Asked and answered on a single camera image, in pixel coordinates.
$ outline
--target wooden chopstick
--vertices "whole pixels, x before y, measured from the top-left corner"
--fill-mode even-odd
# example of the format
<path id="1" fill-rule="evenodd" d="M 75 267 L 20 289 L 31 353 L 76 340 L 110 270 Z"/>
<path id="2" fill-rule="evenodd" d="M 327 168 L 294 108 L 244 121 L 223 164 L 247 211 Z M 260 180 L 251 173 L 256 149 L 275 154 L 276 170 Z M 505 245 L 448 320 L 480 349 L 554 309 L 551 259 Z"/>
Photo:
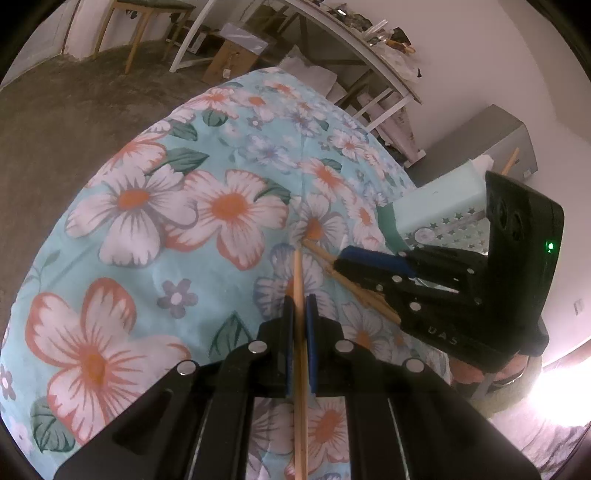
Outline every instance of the wooden chopstick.
<path id="1" fill-rule="evenodd" d="M 294 468 L 295 480 L 308 478 L 308 347 L 302 253 L 294 253 Z"/>
<path id="2" fill-rule="evenodd" d="M 382 297 L 375 291 L 369 291 L 365 290 L 364 288 L 361 288 L 356 283 L 350 281 L 348 278 L 344 277 L 343 275 L 335 271 L 335 269 L 332 266 L 337 258 L 335 255 L 331 255 L 322 247 L 316 245 L 314 242 L 308 239 L 302 240 L 302 244 L 312 253 L 318 255 L 321 259 L 325 260 L 328 263 L 328 265 L 324 265 L 325 272 L 327 272 L 328 275 L 333 277 L 337 282 L 339 282 L 347 290 L 353 293 L 359 299 L 359 301 L 361 301 L 361 303 L 368 305 L 376 311 L 380 312 L 384 317 L 390 320 L 390 322 L 394 322 L 396 323 L 396 325 L 400 325 L 400 316 L 395 310 L 392 310 L 390 308 L 390 305 L 386 303 L 384 297 Z"/>
<path id="3" fill-rule="evenodd" d="M 511 155 L 511 157 L 509 158 L 509 160 L 507 161 L 507 163 L 503 167 L 503 170 L 501 170 L 501 175 L 507 175 L 509 173 L 509 170 L 511 169 L 511 167 L 513 165 L 515 165 L 515 162 L 517 161 L 518 156 L 519 156 L 519 147 L 517 147 L 514 150 L 513 154 Z"/>

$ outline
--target grey cabinet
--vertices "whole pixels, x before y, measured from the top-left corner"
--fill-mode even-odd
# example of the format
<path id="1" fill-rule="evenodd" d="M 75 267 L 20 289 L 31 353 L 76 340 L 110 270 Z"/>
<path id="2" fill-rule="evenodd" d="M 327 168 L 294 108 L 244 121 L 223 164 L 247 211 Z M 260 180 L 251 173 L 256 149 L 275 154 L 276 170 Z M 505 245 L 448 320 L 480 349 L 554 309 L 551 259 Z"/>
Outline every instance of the grey cabinet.
<path id="1" fill-rule="evenodd" d="M 425 157 L 407 172 L 421 187 L 483 153 L 495 161 L 493 171 L 500 172 L 517 147 L 519 157 L 509 176 L 523 181 L 538 170 L 530 135 L 521 120 L 491 105 L 426 149 Z"/>

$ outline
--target bright light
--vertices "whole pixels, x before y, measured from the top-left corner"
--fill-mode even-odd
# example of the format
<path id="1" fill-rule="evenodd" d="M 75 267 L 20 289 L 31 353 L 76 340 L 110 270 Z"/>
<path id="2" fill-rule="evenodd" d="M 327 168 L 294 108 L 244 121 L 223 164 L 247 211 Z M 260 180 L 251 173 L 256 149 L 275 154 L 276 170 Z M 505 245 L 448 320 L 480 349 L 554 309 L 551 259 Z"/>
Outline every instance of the bright light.
<path id="1" fill-rule="evenodd" d="M 591 359 L 540 375 L 530 394 L 534 408 L 552 423 L 584 426 L 591 421 Z"/>

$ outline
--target wooden chair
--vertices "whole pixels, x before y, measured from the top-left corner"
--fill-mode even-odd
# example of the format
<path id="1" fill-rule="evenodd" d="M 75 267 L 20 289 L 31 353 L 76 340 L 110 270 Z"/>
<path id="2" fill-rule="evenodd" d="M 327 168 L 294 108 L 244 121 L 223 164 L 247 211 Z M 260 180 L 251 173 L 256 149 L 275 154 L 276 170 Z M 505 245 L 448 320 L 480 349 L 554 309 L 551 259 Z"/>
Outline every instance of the wooden chair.
<path id="1" fill-rule="evenodd" d="M 109 26 L 109 21 L 111 20 L 113 12 L 116 8 L 121 10 L 133 10 L 142 14 L 142 17 L 139 20 L 139 23 L 135 29 L 135 33 L 132 38 L 131 51 L 129 52 L 129 56 L 127 57 L 127 63 L 125 64 L 125 74 L 127 75 L 129 73 L 129 70 L 131 69 L 131 64 L 134 61 L 135 53 L 137 52 L 139 42 L 142 40 L 142 36 L 144 35 L 146 25 L 148 24 L 148 21 L 150 20 L 152 14 L 184 14 L 183 17 L 179 19 L 177 23 L 177 29 L 174 32 L 174 35 L 171 41 L 169 42 L 168 46 L 166 47 L 166 51 L 164 52 L 163 57 L 164 60 L 166 58 L 166 55 L 170 51 L 170 48 L 172 48 L 174 42 L 180 34 L 180 31 L 189 19 L 189 16 L 195 9 L 195 6 L 187 4 L 185 2 L 181 2 L 180 0 L 113 0 L 111 6 L 109 7 L 109 11 L 107 12 L 105 21 L 103 22 L 103 26 L 100 29 L 99 38 L 96 42 L 95 52 L 92 56 L 93 59 L 95 59 L 96 56 L 99 54 L 100 44 L 103 41 L 103 37 L 105 36 L 105 32 L 107 30 L 107 27 Z"/>

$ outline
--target bed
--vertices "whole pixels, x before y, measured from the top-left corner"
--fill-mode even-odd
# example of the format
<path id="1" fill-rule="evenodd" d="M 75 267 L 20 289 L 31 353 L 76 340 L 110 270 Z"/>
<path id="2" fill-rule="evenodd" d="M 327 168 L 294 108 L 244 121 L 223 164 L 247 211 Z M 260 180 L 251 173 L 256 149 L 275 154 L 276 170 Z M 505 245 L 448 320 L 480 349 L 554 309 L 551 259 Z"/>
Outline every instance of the bed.
<path id="1" fill-rule="evenodd" d="M 88 181 L 22 284 L 0 351 L 0 412 L 21 460 L 50 480 L 176 363 L 253 339 L 293 289 L 302 239 L 334 254 L 407 248 L 417 225 L 398 232 L 394 212 L 413 192 L 361 124 L 280 69 L 179 106 Z M 445 354 L 364 308 L 309 253 L 303 265 L 305 293 L 347 338 L 451 381 Z M 344 408 L 309 405 L 311 478 L 349 475 Z M 255 402 L 249 480 L 293 475 L 292 425 L 288 402 Z"/>

